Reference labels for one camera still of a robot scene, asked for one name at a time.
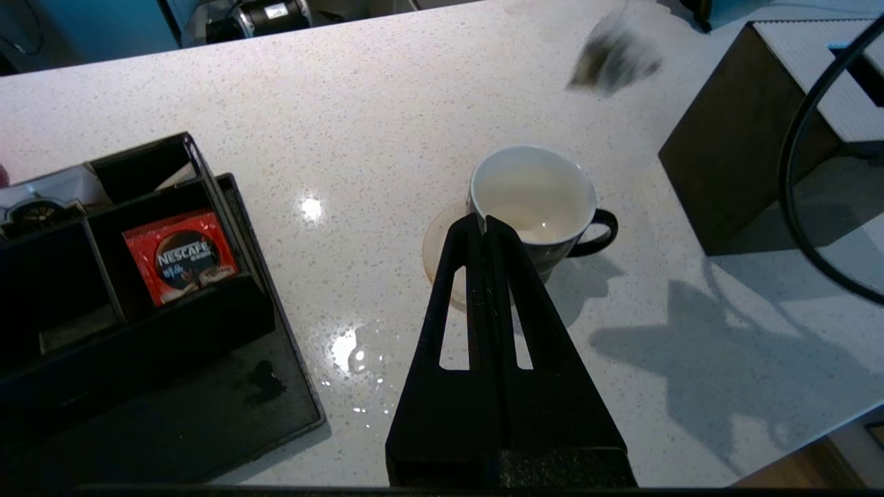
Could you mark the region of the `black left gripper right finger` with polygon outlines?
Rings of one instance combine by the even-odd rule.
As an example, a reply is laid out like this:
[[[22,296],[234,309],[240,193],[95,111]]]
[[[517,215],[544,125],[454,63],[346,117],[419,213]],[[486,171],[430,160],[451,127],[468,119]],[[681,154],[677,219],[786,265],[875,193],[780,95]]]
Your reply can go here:
[[[627,451],[517,233],[487,217],[506,440],[512,449]]]

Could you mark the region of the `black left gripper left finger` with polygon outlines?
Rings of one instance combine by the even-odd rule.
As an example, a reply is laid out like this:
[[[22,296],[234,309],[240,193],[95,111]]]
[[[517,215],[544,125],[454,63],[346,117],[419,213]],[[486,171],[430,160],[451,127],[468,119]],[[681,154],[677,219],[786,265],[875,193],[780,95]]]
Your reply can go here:
[[[502,447],[501,412],[488,302],[483,239],[476,214],[446,233],[416,352],[386,438],[392,487],[476,488],[490,481]],[[467,370],[440,364],[454,275],[466,271]]]

